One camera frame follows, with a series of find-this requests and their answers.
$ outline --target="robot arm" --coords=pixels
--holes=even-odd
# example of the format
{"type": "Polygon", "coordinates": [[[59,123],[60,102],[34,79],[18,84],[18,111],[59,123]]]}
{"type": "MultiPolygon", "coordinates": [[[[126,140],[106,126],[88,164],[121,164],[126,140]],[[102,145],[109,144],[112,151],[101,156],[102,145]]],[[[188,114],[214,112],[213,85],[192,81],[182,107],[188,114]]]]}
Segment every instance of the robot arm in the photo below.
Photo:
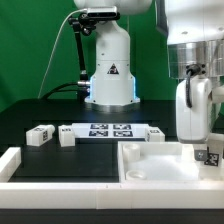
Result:
{"type": "Polygon", "coordinates": [[[74,0],[82,8],[116,6],[122,15],[143,13],[148,10],[152,0],[74,0]]]}
{"type": "Polygon", "coordinates": [[[224,101],[224,1],[157,1],[165,5],[170,77],[183,80],[176,92],[177,136],[202,155],[220,109],[215,103],[224,101]]]}
{"type": "Polygon", "coordinates": [[[135,78],[130,72],[130,37],[111,16],[142,13],[149,8],[152,0],[74,2],[78,8],[87,9],[87,13],[81,15],[84,22],[82,27],[85,27],[85,18],[90,19],[91,24],[84,31],[91,27],[96,31],[96,71],[90,79],[90,95],[85,98],[86,106],[104,112],[136,108],[140,100],[135,95],[135,78]]]}

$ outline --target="black table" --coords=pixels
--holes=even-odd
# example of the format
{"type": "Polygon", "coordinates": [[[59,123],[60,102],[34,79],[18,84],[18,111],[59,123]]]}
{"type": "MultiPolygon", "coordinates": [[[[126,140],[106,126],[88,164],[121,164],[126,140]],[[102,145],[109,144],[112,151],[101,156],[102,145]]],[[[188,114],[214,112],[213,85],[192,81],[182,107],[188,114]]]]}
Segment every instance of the black table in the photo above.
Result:
{"type": "MultiPolygon", "coordinates": [[[[144,101],[137,110],[108,114],[88,110],[75,100],[22,100],[0,114],[0,153],[3,154],[10,146],[22,148],[22,164],[10,181],[118,182],[117,140],[78,139],[75,147],[62,149],[58,141],[57,127],[72,123],[147,123],[159,127],[166,135],[166,141],[177,140],[175,101],[144,101]],[[39,124],[55,125],[53,139],[40,148],[26,146],[25,132],[39,124]],[[31,159],[39,161],[41,167],[33,162],[29,163],[31,159]]],[[[222,115],[217,120],[213,132],[224,133],[222,115]]],[[[0,223],[169,224],[223,223],[223,220],[224,210],[210,209],[0,210],[0,223]]]]}

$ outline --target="black cable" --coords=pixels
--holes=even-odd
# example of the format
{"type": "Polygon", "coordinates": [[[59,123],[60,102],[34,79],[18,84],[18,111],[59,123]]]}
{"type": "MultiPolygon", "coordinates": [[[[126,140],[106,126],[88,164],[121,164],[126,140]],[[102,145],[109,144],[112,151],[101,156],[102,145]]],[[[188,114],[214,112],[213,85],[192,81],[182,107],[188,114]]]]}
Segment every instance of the black cable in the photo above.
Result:
{"type": "Polygon", "coordinates": [[[66,90],[61,90],[62,88],[68,87],[68,86],[77,86],[78,84],[76,82],[70,82],[70,83],[65,83],[63,85],[57,86],[56,88],[52,89],[50,92],[46,93],[44,96],[41,97],[42,100],[48,99],[49,96],[56,92],[65,92],[66,90]]]}
{"type": "Polygon", "coordinates": [[[192,71],[189,70],[187,73],[187,79],[186,79],[186,105],[188,108],[192,108],[192,102],[191,102],[191,76],[192,71]]]}
{"type": "Polygon", "coordinates": [[[192,108],[192,101],[191,101],[191,77],[199,74],[201,68],[198,64],[193,64],[187,66],[187,78],[186,78],[186,105],[188,108],[192,108]]]}

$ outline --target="white block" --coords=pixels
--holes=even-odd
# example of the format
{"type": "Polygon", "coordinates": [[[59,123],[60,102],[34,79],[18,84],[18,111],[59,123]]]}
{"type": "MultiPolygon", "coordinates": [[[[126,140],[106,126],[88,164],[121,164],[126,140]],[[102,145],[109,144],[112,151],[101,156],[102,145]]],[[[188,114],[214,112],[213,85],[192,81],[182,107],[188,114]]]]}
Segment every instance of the white block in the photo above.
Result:
{"type": "Polygon", "coordinates": [[[0,182],[8,182],[21,163],[21,149],[9,148],[0,158],[0,182]]]}
{"type": "Polygon", "coordinates": [[[58,133],[61,147],[75,146],[75,133],[72,126],[59,126],[58,133]]]}
{"type": "Polygon", "coordinates": [[[41,146],[52,139],[55,128],[53,125],[39,125],[26,132],[27,145],[41,146]]]}
{"type": "Polygon", "coordinates": [[[145,129],[145,140],[147,142],[164,142],[165,135],[157,127],[149,127],[145,129]]]}

